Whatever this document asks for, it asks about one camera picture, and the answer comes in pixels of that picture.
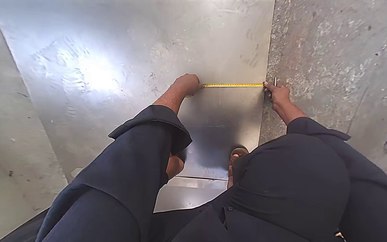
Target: metal sheet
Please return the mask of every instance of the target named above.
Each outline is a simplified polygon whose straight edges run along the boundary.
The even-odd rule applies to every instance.
[[[182,186],[192,188],[204,188],[214,190],[226,190],[228,181],[226,180],[213,180],[213,179],[199,179],[188,177],[173,177],[166,184],[167,186]]]
[[[159,190],[154,212],[188,209],[213,200],[225,190],[164,185]]]
[[[204,83],[263,82],[273,4],[0,0],[0,27],[70,178],[111,142],[108,133],[182,74]],[[182,174],[226,179],[224,146],[257,146],[262,102],[254,87],[206,88],[186,99],[179,117],[195,141]],[[208,147],[215,142],[219,152]]]

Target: concrete floor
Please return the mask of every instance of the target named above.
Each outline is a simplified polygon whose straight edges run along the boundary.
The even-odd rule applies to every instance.
[[[67,185],[0,31],[0,238]]]
[[[268,63],[268,80],[277,75],[310,117],[352,135],[349,143],[387,173],[387,1],[276,0]],[[284,133],[265,102],[260,143]],[[28,217],[66,185],[0,32],[1,174],[25,198]]]
[[[387,0],[276,0],[267,79],[387,173]],[[285,133],[264,103],[260,143]]]

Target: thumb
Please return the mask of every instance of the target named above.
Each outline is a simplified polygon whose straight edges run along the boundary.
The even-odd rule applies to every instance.
[[[264,86],[265,86],[266,89],[268,89],[271,92],[273,92],[277,88],[275,85],[272,85],[271,83],[269,83],[267,81],[264,82]]]

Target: shirt sleeve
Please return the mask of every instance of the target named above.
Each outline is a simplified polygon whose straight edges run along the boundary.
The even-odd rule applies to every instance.
[[[288,134],[314,136],[333,149],[345,163],[350,196],[340,230],[348,242],[387,241],[387,175],[345,141],[349,135],[327,129],[311,118],[296,118]]]
[[[76,241],[92,241],[90,233],[113,236],[115,241],[121,233],[124,238],[138,238],[133,227],[138,228],[141,241],[147,240],[158,191],[168,182],[165,170],[170,152],[176,154],[186,148],[192,142],[191,137],[177,115],[160,105],[147,107],[109,136],[115,140],[56,197],[37,242],[47,235],[51,236],[45,241],[74,239],[74,234]],[[100,212],[102,206],[125,214],[117,217],[117,223],[129,226],[121,226],[118,231],[103,226],[115,220]],[[89,231],[66,229],[72,227],[73,221],[79,223],[73,229],[89,228]]]

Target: tape measure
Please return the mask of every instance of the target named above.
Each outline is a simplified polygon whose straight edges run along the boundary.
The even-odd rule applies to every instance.
[[[250,84],[203,84],[204,87],[264,87],[263,83]]]

